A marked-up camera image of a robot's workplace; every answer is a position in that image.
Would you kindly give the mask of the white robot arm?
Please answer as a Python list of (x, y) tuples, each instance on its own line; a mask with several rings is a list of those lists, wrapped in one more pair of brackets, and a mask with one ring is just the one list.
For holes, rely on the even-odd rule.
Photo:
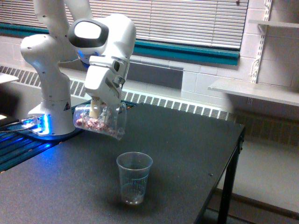
[[(24, 128), (38, 136), (59, 136), (76, 128), (121, 139), (127, 109), (121, 101), (136, 28), (123, 14), (93, 17), (87, 0), (35, 0), (35, 14), (48, 34), (25, 37), (21, 54), (35, 68), (41, 103), (28, 113)], [(71, 109), (70, 79), (59, 65), (79, 60), (87, 67), (88, 105)]]

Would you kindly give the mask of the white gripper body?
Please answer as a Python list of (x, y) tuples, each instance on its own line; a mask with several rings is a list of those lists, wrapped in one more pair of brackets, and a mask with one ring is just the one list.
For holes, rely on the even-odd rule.
[(116, 56), (91, 56), (85, 78), (85, 91), (92, 103), (117, 105), (121, 101), (121, 85), (126, 82), (129, 60)]

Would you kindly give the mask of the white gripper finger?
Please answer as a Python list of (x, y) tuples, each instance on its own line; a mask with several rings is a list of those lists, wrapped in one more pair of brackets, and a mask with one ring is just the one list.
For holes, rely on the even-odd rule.
[(92, 118), (97, 118), (100, 112), (100, 99), (99, 98), (92, 98), (90, 104), (90, 112), (89, 116)]
[(102, 119), (103, 119), (103, 124), (105, 126), (110, 126), (111, 123), (111, 115), (112, 115), (112, 110), (111, 107), (108, 106), (107, 104), (103, 103), (103, 110), (102, 110)]

